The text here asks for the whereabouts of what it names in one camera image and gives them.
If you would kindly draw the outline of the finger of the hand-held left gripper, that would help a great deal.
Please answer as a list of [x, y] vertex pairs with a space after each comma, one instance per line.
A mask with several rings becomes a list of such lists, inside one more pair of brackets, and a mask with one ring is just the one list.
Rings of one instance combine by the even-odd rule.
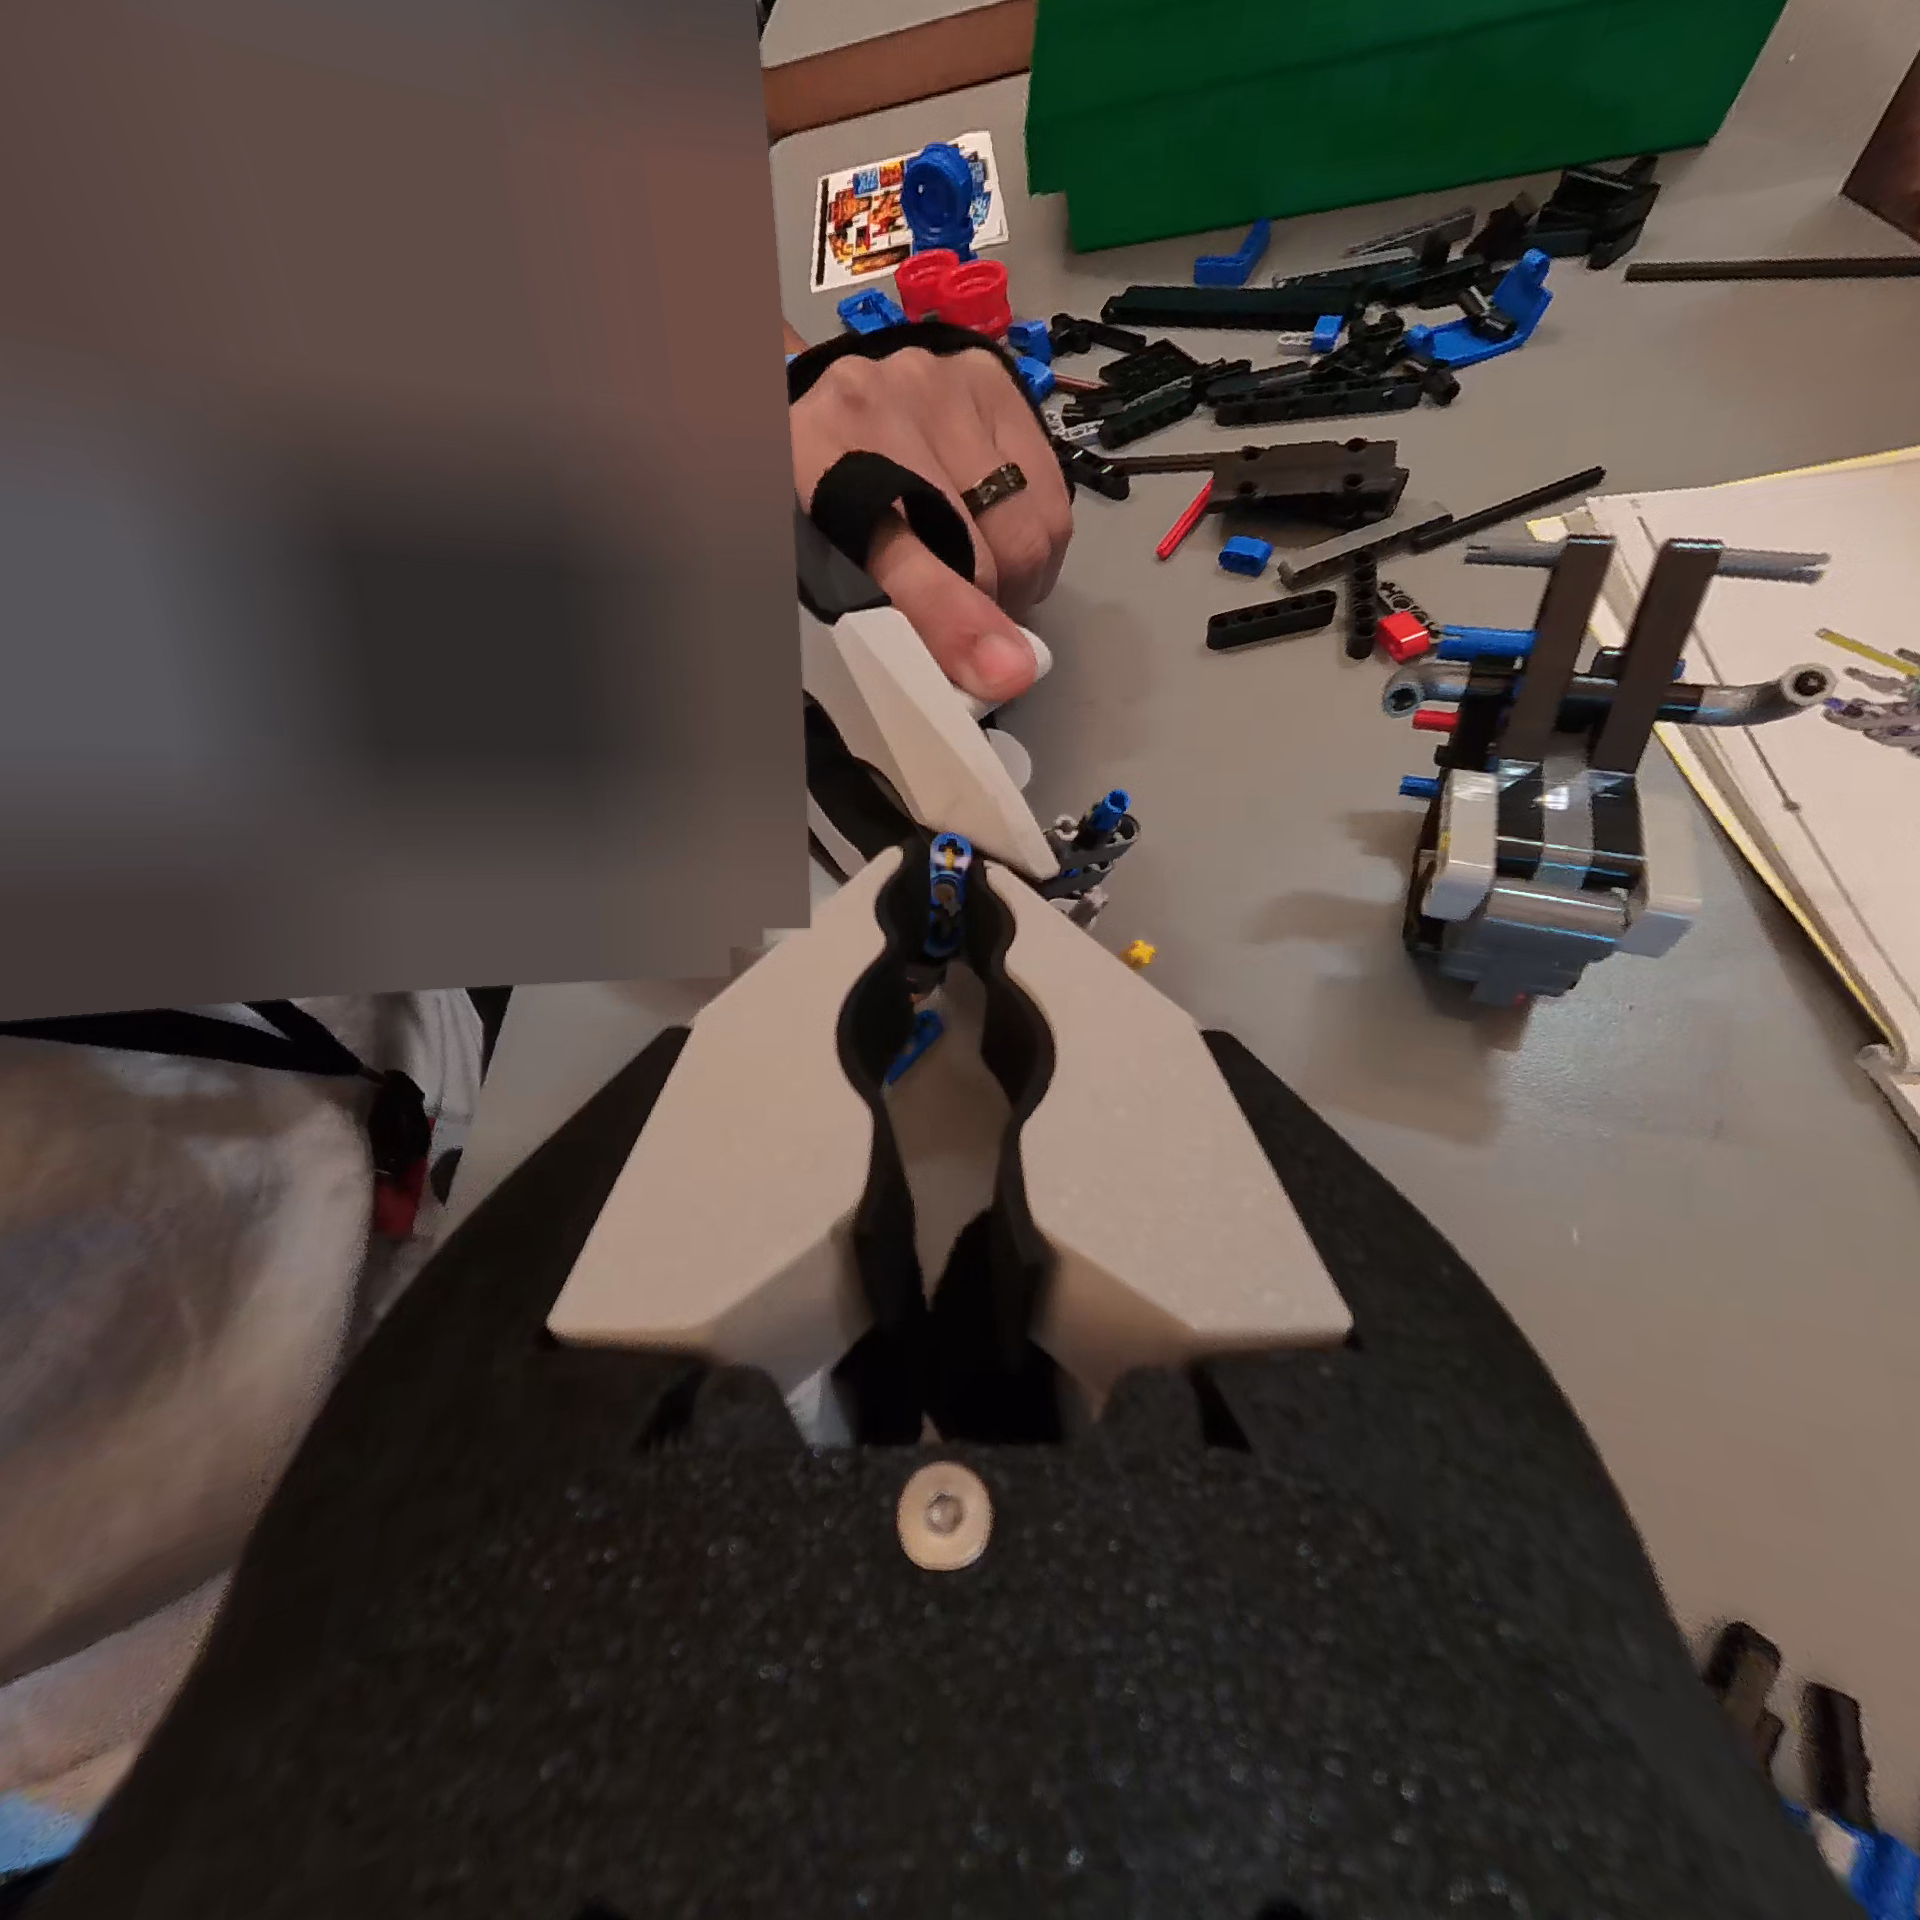
[[830, 625], [830, 722], [917, 828], [961, 834], [1027, 880], [1061, 871], [1027, 797], [1024, 746], [982, 722], [899, 608]]

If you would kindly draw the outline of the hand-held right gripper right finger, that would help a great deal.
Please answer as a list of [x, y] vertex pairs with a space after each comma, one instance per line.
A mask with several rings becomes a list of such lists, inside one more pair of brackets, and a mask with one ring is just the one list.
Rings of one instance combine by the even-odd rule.
[[1340, 1346], [1353, 1312], [1198, 1023], [999, 861], [968, 908], [1009, 1109], [997, 1341], [1037, 1346], [1087, 1415], [1140, 1369]]

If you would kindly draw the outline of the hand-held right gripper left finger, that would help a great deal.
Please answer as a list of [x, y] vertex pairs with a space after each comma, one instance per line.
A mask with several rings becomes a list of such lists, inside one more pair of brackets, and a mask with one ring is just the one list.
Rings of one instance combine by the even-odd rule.
[[913, 1008], [881, 851], [702, 1008], [547, 1315], [573, 1348], [689, 1354], [782, 1391], [927, 1307], [879, 1077]]

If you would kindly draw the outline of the black yellow lego assembly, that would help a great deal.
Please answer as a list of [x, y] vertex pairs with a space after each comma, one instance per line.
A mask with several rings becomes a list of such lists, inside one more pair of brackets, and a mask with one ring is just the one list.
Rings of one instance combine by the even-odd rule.
[[[1053, 874], [1037, 880], [1040, 897], [1070, 923], [1091, 931], [1108, 901], [1116, 864], [1139, 842], [1131, 795], [1116, 786], [1081, 815], [1062, 815], [1040, 833], [1053, 860]], [[948, 968], [967, 946], [974, 866], [976, 851], [967, 837], [957, 833], [933, 837], [923, 944], [918, 959], [904, 968], [913, 1008], [939, 995]]]

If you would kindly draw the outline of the pile of loose lego pieces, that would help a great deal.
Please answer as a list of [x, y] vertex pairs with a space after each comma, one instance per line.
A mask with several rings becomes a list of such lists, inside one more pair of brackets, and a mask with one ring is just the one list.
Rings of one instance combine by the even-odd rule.
[[1400, 512], [1408, 474], [1392, 442], [1208, 447], [1139, 456], [1175, 426], [1369, 426], [1444, 409], [1463, 370], [1524, 348], [1551, 301], [1557, 259], [1606, 269], [1640, 240], [1661, 195], [1651, 154], [1568, 167], [1544, 200], [1519, 192], [1485, 220], [1475, 209], [1429, 217], [1320, 273], [1255, 283], [1270, 225], [1240, 247], [1196, 260], [1189, 282], [1131, 283], [1093, 319], [1015, 316], [1003, 339], [947, 320], [908, 322], [893, 287], [841, 297], [848, 333], [889, 344], [936, 330], [942, 345], [980, 339], [1012, 362], [1015, 383], [1047, 420], [1073, 487], [1127, 499], [1139, 474], [1201, 474], [1167, 559], [1206, 514], [1288, 516], [1340, 532]]

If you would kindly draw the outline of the grey black lego chassis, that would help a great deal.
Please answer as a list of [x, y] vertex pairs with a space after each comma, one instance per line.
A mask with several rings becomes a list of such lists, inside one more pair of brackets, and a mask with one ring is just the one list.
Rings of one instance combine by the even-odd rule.
[[1692, 931], [1692, 831], [1640, 795], [1640, 759], [1659, 724], [1750, 729], [1824, 705], [1824, 666], [1718, 685], [1684, 679], [1681, 653], [1716, 580], [1816, 586], [1830, 556], [1671, 540], [1623, 641], [1596, 649], [1613, 538], [1471, 545], [1468, 562], [1540, 570], [1544, 591], [1532, 626], [1444, 629], [1382, 685], [1382, 713], [1437, 740], [1433, 772], [1398, 789], [1425, 805], [1400, 937], [1477, 1004], [1516, 1007]]

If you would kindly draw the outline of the blue round lego connector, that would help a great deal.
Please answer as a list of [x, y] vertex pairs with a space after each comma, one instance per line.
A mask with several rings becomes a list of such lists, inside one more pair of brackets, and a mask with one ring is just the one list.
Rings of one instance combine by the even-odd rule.
[[972, 159], [950, 141], [931, 141], [902, 161], [901, 212], [913, 255], [972, 259], [976, 181]]

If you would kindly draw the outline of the long black lego axle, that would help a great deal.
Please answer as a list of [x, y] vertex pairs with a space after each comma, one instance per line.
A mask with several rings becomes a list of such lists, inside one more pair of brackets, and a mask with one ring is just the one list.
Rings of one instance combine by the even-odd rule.
[[1917, 255], [1654, 259], [1633, 260], [1623, 269], [1625, 283], [1846, 283], [1917, 282], [1917, 277]]

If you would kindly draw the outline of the person's left hand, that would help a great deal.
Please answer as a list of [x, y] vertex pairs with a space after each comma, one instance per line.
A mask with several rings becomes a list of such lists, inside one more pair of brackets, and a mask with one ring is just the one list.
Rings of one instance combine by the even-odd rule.
[[972, 540], [961, 576], [899, 516], [867, 562], [913, 621], [948, 682], [1005, 705], [1037, 682], [1024, 629], [1061, 580], [1071, 541], [1070, 490], [1049, 436], [993, 352], [904, 345], [843, 355], [788, 402], [796, 492], [809, 506], [825, 471], [868, 449], [939, 490]]

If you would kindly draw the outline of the colourful sticker sheet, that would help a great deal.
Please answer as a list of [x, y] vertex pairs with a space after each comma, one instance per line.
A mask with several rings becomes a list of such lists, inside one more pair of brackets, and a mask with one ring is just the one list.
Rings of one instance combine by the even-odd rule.
[[[943, 141], [967, 165], [972, 249], [999, 249], [1009, 236], [1000, 170], [992, 133], [974, 131]], [[820, 176], [814, 192], [807, 287], [845, 292], [881, 280], [920, 249], [908, 220], [908, 176], [926, 148], [864, 161]]]

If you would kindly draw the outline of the green plastic bin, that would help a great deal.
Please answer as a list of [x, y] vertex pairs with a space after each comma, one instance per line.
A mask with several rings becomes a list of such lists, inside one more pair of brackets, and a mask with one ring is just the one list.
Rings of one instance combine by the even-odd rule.
[[1024, 170], [1076, 249], [1710, 141], [1780, 2], [1041, 2]]

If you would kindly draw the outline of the white instruction booklet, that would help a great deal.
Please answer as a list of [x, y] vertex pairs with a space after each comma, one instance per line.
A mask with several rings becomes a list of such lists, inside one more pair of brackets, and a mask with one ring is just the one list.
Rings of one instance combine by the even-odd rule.
[[1917, 456], [1915, 449], [1721, 487], [1596, 496], [1526, 540], [1616, 541], [1596, 637], [1616, 643], [1656, 552], [1703, 538], [1824, 559], [1816, 584], [1716, 580], [1684, 649], [1703, 684], [1830, 675], [1807, 713], [1759, 728], [1659, 724], [1716, 828], [1789, 911], [1876, 1040], [1861, 1071], [1917, 1132]]

